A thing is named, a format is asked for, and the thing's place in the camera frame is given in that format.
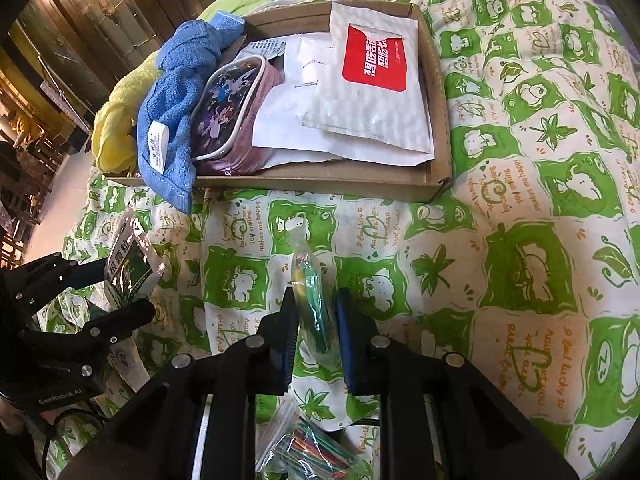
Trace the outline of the yellow towel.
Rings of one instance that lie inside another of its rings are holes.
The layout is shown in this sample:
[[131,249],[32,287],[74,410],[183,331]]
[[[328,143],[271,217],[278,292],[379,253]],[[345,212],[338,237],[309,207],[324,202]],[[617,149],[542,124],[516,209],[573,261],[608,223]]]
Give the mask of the yellow towel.
[[137,68],[115,84],[94,118],[91,151],[102,174],[128,174],[137,165],[134,128],[143,100],[162,72],[152,52]]

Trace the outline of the white gauze packet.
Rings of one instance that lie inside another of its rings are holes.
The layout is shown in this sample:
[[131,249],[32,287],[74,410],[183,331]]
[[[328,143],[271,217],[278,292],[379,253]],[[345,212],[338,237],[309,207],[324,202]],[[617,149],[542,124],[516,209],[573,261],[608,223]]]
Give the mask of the white gauze packet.
[[282,84],[271,88],[253,125],[255,148],[272,148],[281,158],[295,152],[304,162],[341,157],[356,162],[413,167],[434,159],[431,148],[413,151],[371,139],[307,127],[302,123],[333,47],[327,32],[282,36]]
[[286,150],[285,148],[276,148],[272,150],[260,169],[270,169],[277,166],[289,164],[299,164],[300,162],[332,162],[332,160],[340,160],[340,156],[336,156],[326,152]]

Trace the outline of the blue towel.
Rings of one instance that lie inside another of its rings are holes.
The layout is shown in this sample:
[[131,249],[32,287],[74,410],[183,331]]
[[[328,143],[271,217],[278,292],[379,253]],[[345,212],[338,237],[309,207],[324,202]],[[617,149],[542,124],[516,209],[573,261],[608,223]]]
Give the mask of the blue towel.
[[182,23],[160,48],[152,83],[137,117],[138,169],[144,183],[183,214],[192,210],[196,170],[191,114],[222,52],[244,32],[245,21],[226,11]]

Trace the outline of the green patterned quilt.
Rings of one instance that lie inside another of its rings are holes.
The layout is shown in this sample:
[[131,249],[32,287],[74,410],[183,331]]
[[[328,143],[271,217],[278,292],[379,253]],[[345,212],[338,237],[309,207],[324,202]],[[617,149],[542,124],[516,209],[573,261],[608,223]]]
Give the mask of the green patterned quilt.
[[[246,15],[328,0],[217,0]],[[114,415],[180,352],[253,333],[306,224],[326,284],[427,356],[466,356],[583,479],[639,418],[639,81],[593,0],[380,0],[417,6],[445,76],[454,182],[429,204],[209,192],[180,214],[146,188],[88,177],[62,253],[105,257],[128,208],[166,273],[154,321],[105,372]]]

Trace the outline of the cartoon clear pouch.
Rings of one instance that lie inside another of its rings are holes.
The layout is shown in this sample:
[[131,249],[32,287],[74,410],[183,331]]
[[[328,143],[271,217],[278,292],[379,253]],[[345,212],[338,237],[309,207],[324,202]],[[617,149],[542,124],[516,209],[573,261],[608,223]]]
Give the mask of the cartoon clear pouch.
[[269,148],[254,145],[257,113],[271,89],[282,84],[262,55],[218,68],[191,115],[191,155],[199,176],[245,176],[264,168]]

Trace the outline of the wooden glass door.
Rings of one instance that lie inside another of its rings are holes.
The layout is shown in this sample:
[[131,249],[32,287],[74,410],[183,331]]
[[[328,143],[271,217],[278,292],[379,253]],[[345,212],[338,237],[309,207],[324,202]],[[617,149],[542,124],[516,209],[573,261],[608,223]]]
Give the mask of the wooden glass door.
[[94,112],[119,79],[215,0],[29,0],[9,29],[36,74]]

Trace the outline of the shallow cardboard box tray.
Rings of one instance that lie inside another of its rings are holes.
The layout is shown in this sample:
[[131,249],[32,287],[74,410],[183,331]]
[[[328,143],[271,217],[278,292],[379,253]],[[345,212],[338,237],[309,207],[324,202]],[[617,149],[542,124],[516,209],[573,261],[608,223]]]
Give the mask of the shallow cardboard box tray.
[[[327,32],[331,36],[329,21],[334,2],[337,1],[286,6],[242,18],[245,21],[244,32],[222,52],[218,68],[250,55],[262,55],[278,70],[283,82],[283,44],[278,39],[310,32]],[[434,159],[418,166],[401,167],[341,158],[332,162],[277,166],[245,176],[204,177],[196,174],[192,195],[194,188],[206,186],[352,194],[427,202],[446,188],[452,177],[452,162],[444,76],[434,40],[421,11],[409,3],[364,0],[337,3],[365,6],[400,18],[414,18],[418,22],[420,86],[432,130]]]

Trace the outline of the red white wet wipe pack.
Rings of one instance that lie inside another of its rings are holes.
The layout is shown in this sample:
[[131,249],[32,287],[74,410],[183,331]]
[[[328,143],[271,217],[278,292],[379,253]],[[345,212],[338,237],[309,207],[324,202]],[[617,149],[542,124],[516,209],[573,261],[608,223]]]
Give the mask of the red white wet wipe pack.
[[302,123],[434,158],[420,86],[418,22],[334,2],[332,50]]

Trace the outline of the bag of colourful sticks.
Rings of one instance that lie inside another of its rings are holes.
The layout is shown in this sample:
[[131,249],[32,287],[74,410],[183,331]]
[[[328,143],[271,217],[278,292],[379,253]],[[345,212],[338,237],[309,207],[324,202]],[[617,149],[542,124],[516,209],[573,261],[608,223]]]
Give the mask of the bag of colourful sticks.
[[372,467],[308,422],[291,399],[281,401],[259,430],[255,471],[288,479],[373,479]]

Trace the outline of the small bag green items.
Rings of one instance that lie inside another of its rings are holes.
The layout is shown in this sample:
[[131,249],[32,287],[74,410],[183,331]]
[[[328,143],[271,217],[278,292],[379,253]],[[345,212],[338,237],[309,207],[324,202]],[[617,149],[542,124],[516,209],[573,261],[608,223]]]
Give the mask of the small bag green items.
[[338,367],[337,328],[322,282],[321,264],[307,240],[307,220],[288,229],[293,248],[291,283],[299,310],[303,342],[310,356],[326,368]]

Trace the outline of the green herbal granule sachet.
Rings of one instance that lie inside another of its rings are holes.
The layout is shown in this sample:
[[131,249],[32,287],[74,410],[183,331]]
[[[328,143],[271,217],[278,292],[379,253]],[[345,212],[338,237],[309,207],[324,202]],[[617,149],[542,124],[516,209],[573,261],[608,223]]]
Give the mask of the green herbal granule sachet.
[[148,234],[128,207],[119,221],[114,244],[104,268],[107,300],[116,309],[148,298],[160,279],[165,265],[151,244]]

